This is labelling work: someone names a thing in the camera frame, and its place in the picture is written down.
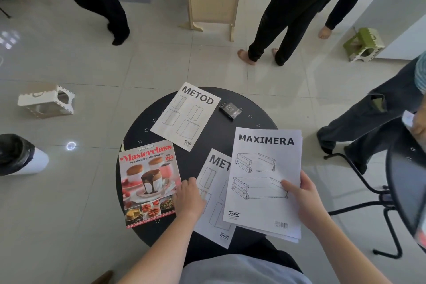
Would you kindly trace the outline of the person's left hand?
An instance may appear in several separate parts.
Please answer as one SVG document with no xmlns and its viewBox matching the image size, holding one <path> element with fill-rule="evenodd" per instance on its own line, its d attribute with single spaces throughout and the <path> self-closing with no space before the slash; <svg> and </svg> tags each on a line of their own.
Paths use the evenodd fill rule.
<svg viewBox="0 0 426 284">
<path fill-rule="evenodd" d="M 196 178 L 190 177 L 182 181 L 176 188 L 172 197 L 177 217 L 197 222 L 206 206 L 206 201 L 201 198 Z"/>
</svg>

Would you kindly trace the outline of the white drawer instruction booklet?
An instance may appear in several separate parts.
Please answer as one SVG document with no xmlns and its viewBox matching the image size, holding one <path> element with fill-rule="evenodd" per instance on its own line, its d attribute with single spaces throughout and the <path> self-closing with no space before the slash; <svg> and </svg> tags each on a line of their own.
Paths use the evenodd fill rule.
<svg viewBox="0 0 426 284">
<path fill-rule="evenodd" d="M 302 131 L 236 127 L 223 221 L 294 243 L 298 205 L 282 180 L 300 187 Z"/>
</svg>

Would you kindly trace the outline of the person's left forearm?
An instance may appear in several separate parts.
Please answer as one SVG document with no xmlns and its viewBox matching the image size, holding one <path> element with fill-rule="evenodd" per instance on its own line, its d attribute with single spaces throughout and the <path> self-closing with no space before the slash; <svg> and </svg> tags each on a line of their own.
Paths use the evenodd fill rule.
<svg viewBox="0 0 426 284">
<path fill-rule="evenodd" d="M 178 211 L 175 220 L 118 284 L 178 284 L 201 209 Z"/>
</svg>

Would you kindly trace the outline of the person's right forearm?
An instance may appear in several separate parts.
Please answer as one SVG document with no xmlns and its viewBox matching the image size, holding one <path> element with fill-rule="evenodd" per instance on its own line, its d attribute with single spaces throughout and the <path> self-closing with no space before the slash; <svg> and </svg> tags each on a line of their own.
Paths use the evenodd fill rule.
<svg viewBox="0 0 426 284">
<path fill-rule="evenodd" d="M 328 213 L 300 214 L 300 219 L 320 242 L 340 284 L 392 284 Z"/>
</svg>

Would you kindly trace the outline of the white cabinet instruction booklet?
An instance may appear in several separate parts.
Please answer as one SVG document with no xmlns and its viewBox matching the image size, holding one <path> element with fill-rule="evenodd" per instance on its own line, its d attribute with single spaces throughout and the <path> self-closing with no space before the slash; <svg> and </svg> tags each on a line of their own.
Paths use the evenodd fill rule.
<svg viewBox="0 0 426 284">
<path fill-rule="evenodd" d="M 195 232 L 228 249 L 236 225 L 223 221 L 231 157 L 211 149 L 196 179 L 200 196 L 206 205 L 195 226 Z"/>
<path fill-rule="evenodd" d="M 151 132 L 190 152 L 221 98 L 185 82 Z"/>
</svg>

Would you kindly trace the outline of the red dessert cookbook magazine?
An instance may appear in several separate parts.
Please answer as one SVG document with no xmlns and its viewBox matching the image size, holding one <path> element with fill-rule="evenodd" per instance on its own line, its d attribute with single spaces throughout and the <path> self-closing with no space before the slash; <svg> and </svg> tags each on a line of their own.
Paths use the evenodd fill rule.
<svg viewBox="0 0 426 284">
<path fill-rule="evenodd" d="M 118 162 L 127 228 L 175 214 L 172 196 L 182 181 L 172 142 L 122 151 Z"/>
</svg>

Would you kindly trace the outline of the person's black trousers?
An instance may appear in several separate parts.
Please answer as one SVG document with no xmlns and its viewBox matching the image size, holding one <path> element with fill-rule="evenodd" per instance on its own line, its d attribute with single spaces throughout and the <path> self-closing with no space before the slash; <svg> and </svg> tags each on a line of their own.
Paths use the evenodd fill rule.
<svg viewBox="0 0 426 284">
<path fill-rule="evenodd" d="M 268 261 L 281 266 L 289 267 L 302 272 L 296 261 L 288 253 L 278 250 L 263 236 L 253 244 L 243 249 L 225 249 L 222 246 L 212 243 L 206 244 L 201 240 L 190 242 L 186 253 L 184 266 L 200 260 L 215 258 L 228 254 L 237 254 Z"/>
</svg>

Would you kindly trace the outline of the small black plastic packet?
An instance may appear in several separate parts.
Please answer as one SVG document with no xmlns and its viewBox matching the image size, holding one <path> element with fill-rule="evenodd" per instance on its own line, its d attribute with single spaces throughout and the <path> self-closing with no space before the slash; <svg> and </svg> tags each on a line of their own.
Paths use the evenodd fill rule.
<svg viewBox="0 0 426 284">
<path fill-rule="evenodd" d="M 242 114 L 242 109 L 238 108 L 231 101 L 226 100 L 221 103 L 219 109 L 224 113 L 230 120 L 235 120 L 240 114 Z"/>
</svg>

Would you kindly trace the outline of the person's grey shirt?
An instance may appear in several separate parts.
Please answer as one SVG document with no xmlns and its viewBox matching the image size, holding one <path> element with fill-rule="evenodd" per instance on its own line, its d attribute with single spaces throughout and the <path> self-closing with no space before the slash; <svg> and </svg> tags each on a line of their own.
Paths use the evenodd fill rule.
<svg viewBox="0 0 426 284">
<path fill-rule="evenodd" d="M 241 254 L 195 261 L 182 270 L 179 284 L 312 284 L 301 272 Z"/>
</svg>

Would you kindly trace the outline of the black table with metal legs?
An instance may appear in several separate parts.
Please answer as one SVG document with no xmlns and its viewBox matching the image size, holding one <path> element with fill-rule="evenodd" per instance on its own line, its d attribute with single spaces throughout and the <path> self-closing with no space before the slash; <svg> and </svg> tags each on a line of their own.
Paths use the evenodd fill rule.
<svg viewBox="0 0 426 284">
<path fill-rule="evenodd" d="M 383 215 L 397 248 L 396 254 L 373 249 L 372 253 L 391 259 L 402 257 L 402 248 L 389 218 L 390 211 L 397 211 L 409 233 L 415 238 L 422 221 L 423 209 L 426 208 L 426 152 L 412 134 L 404 128 L 388 148 L 386 153 L 387 185 L 382 190 L 371 187 L 354 163 L 342 153 L 324 156 L 324 159 L 342 157 L 370 192 L 378 195 L 377 201 L 360 203 L 329 212 L 330 216 L 358 210 L 369 206 L 382 206 Z"/>
</svg>

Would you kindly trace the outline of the white paper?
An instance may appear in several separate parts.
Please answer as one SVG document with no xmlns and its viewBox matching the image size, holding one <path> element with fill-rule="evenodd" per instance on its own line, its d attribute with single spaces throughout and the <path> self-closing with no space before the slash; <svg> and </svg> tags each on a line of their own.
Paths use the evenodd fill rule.
<svg viewBox="0 0 426 284">
<path fill-rule="evenodd" d="M 401 117 L 401 120 L 402 120 L 403 125 L 409 131 L 412 131 L 413 119 L 414 119 L 414 114 L 410 111 L 405 110 L 402 117 Z"/>
</svg>

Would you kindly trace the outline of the green folding step stool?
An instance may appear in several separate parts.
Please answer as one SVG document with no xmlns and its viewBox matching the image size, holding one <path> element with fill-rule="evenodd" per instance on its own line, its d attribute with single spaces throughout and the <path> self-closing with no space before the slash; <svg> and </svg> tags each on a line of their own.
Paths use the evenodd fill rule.
<svg viewBox="0 0 426 284">
<path fill-rule="evenodd" d="M 343 44 L 349 62 L 361 60 L 369 62 L 380 53 L 386 45 L 378 31 L 373 28 L 359 28 L 359 30 Z"/>
</svg>

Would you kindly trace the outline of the white bin with black bag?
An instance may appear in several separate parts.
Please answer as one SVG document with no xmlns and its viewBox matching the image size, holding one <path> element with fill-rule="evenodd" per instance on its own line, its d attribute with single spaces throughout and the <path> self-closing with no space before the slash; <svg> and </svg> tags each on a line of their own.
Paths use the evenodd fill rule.
<svg viewBox="0 0 426 284">
<path fill-rule="evenodd" d="M 16 134 L 0 134 L 0 177 L 38 174 L 49 163 L 49 156 Z"/>
</svg>

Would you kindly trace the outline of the white folding step stool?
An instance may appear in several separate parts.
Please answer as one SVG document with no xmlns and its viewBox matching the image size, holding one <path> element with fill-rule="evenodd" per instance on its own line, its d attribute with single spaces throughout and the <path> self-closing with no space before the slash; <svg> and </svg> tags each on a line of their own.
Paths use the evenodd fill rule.
<svg viewBox="0 0 426 284">
<path fill-rule="evenodd" d="M 29 110 L 38 119 L 74 114 L 75 94 L 53 83 L 31 84 L 19 95 L 17 105 Z"/>
</svg>

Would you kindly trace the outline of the white cabinet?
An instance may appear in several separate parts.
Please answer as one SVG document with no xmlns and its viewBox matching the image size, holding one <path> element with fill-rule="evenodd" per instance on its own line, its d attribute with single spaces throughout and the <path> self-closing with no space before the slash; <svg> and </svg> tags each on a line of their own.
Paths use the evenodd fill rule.
<svg viewBox="0 0 426 284">
<path fill-rule="evenodd" d="M 426 51 L 426 0 L 373 0 L 354 28 L 374 28 L 385 48 L 379 59 L 413 60 Z"/>
</svg>

